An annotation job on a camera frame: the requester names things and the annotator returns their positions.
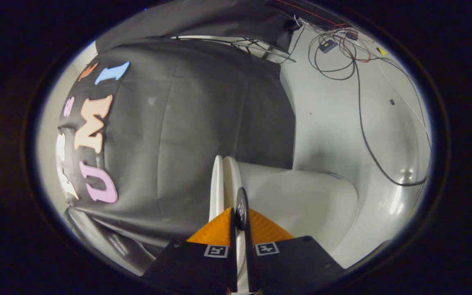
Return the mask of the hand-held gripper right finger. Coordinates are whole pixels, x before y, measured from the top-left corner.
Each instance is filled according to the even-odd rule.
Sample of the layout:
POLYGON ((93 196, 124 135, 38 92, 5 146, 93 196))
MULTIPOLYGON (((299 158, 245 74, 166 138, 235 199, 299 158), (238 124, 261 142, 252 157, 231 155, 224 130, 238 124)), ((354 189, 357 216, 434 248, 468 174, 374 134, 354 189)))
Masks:
POLYGON ((345 274, 313 237, 296 238, 253 209, 248 212, 245 239, 252 293, 313 294, 345 274))

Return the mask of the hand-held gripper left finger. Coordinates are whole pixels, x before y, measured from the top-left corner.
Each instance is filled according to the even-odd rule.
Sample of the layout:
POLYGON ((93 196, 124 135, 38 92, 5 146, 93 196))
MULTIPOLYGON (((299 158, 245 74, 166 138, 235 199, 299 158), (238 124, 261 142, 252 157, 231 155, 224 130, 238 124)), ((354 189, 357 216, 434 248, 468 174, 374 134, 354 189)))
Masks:
POLYGON ((188 240, 171 241, 143 279, 177 294, 236 293, 234 209, 224 210, 188 240))

